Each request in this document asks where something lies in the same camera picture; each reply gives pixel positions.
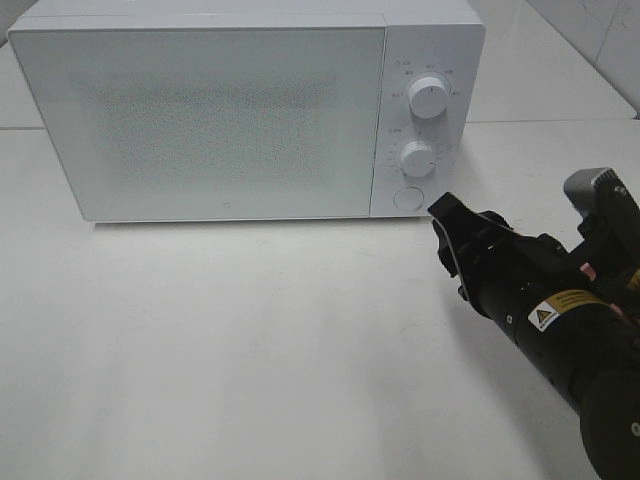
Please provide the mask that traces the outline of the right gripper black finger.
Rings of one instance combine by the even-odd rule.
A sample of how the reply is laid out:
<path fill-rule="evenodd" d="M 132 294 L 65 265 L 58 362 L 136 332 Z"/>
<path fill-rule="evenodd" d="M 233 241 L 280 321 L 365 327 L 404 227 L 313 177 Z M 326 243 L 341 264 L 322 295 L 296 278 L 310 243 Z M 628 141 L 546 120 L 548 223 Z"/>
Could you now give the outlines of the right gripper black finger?
<path fill-rule="evenodd" d="M 466 247 L 470 240 L 469 215 L 447 215 L 433 218 L 433 228 L 438 237 L 438 258 L 451 278 L 458 277 L 458 293 L 469 299 L 470 262 Z"/>
<path fill-rule="evenodd" d="M 447 234 L 476 232 L 482 226 L 480 216 L 450 192 L 444 193 L 431 204 L 428 212 L 436 225 Z"/>

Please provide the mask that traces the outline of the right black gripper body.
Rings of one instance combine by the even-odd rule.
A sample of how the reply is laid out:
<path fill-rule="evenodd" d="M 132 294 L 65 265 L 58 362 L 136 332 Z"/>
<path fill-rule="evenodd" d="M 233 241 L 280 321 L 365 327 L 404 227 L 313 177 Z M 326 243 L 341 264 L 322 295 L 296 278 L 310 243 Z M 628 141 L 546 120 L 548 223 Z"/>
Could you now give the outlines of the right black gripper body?
<path fill-rule="evenodd" d="M 567 349 L 624 323 L 553 237 L 523 236 L 493 212 L 460 209 L 452 227 L 459 294 L 521 350 Z"/>

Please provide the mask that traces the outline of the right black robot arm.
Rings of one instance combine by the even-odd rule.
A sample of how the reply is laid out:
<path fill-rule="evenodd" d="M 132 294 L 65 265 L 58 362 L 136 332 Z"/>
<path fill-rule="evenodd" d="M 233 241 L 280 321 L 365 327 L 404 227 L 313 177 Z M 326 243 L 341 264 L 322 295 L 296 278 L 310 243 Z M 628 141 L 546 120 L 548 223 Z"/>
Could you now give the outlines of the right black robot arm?
<path fill-rule="evenodd" d="M 516 233 L 452 194 L 430 207 L 438 256 L 579 417 L 603 479 L 639 475 L 639 209 L 619 188 L 582 211 L 581 243 Z"/>

